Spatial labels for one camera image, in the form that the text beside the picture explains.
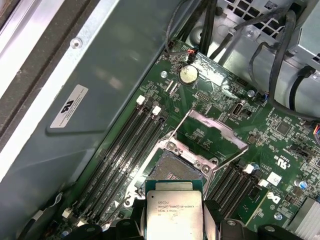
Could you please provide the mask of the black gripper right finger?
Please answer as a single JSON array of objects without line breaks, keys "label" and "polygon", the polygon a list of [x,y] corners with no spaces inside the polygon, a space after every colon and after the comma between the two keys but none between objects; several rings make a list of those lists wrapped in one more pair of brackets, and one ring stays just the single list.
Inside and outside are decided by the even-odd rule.
[{"label": "black gripper right finger", "polygon": [[292,240],[293,234],[284,228],[265,224],[257,231],[248,229],[241,221],[224,219],[214,200],[203,202],[203,224],[207,240]]}]

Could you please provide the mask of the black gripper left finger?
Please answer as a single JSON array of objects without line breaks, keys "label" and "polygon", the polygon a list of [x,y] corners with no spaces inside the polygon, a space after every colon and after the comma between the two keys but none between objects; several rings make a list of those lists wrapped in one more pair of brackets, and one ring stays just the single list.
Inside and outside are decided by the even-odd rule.
[{"label": "black gripper left finger", "polygon": [[103,231],[97,224],[85,224],[78,228],[79,240],[145,240],[146,209],[145,199],[135,199],[130,218],[118,221]]}]

